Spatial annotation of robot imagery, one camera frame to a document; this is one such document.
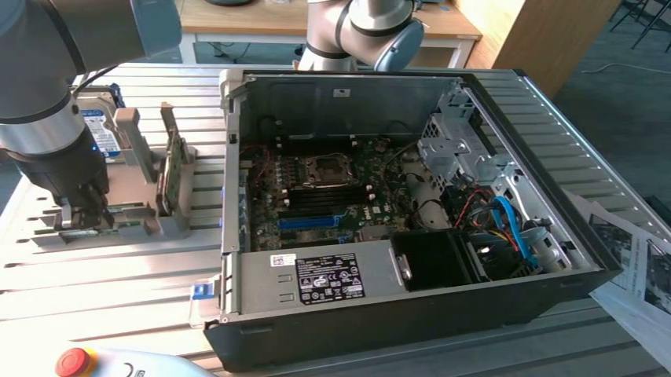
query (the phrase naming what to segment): wooden table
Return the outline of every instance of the wooden table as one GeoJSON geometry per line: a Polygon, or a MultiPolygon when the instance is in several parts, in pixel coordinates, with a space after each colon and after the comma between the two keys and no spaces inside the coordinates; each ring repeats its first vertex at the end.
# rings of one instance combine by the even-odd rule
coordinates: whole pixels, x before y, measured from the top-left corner
{"type": "MultiPolygon", "coordinates": [[[[204,0],[176,0],[184,29],[182,62],[196,63],[196,42],[305,43],[306,2],[273,4],[256,0],[221,7],[204,0]]],[[[450,4],[424,4],[413,16],[424,22],[424,42],[413,66],[462,68],[473,43],[481,35],[450,4]]]]}

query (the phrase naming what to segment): floor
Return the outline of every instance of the floor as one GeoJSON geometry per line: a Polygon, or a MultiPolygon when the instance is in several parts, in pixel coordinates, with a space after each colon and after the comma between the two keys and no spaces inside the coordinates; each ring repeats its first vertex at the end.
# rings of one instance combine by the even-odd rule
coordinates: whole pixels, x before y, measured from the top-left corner
{"type": "MultiPolygon", "coordinates": [[[[629,49],[642,26],[625,20],[614,32],[606,24],[574,73],[554,97],[565,116],[586,136],[614,169],[641,196],[654,195],[671,206],[671,75],[613,67],[597,74],[580,73],[606,63],[671,67],[671,53],[662,53],[671,35],[650,31],[634,50],[629,49]]],[[[234,43],[218,45],[229,57],[216,57],[208,43],[198,43],[198,63],[290,64],[296,46],[234,43]]],[[[138,60],[178,63],[172,50],[138,60]]],[[[0,160],[0,210],[11,193],[18,174],[0,160]]]]}

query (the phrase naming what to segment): table leg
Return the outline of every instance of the table leg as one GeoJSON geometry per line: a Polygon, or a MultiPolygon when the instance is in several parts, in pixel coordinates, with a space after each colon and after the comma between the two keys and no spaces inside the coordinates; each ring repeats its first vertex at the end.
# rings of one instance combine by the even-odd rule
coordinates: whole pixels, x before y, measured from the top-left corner
{"type": "Polygon", "coordinates": [[[464,68],[468,56],[470,55],[472,45],[474,41],[472,39],[462,39],[458,41],[458,46],[453,50],[452,58],[449,59],[448,68],[464,68]]]}
{"type": "Polygon", "coordinates": [[[178,44],[178,53],[181,54],[181,64],[196,64],[196,34],[184,33],[181,43],[178,44]]]}

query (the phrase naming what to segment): emergency stop button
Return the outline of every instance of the emergency stop button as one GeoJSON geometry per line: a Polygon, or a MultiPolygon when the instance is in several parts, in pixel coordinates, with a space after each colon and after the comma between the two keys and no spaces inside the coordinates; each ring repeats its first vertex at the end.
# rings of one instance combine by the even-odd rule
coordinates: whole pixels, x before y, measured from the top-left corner
{"type": "Polygon", "coordinates": [[[63,352],[55,362],[55,374],[59,377],[82,377],[93,363],[93,357],[85,350],[71,348],[63,352]]]}

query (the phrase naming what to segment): blue label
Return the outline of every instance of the blue label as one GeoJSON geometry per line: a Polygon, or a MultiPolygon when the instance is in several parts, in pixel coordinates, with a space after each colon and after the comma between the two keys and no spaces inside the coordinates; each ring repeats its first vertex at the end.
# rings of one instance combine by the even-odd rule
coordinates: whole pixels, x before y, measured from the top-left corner
{"type": "Polygon", "coordinates": [[[82,116],[102,116],[102,112],[100,110],[81,110],[82,116]]]}

